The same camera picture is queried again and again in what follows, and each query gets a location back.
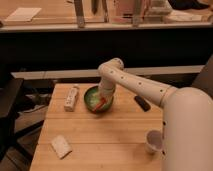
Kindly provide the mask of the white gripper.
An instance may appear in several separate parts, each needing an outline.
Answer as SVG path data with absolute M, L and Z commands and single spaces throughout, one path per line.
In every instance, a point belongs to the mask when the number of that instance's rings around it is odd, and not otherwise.
M 115 84 L 108 82 L 106 80 L 101 80 L 98 85 L 99 94 L 106 100 L 109 100 L 113 97 L 115 92 Z

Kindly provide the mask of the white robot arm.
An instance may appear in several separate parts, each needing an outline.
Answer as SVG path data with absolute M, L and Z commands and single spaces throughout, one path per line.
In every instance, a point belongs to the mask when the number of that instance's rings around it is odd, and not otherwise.
M 119 58 L 99 65 L 98 73 L 103 98 L 121 85 L 163 109 L 162 171 L 213 171 L 213 98 L 198 88 L 129 74 Z

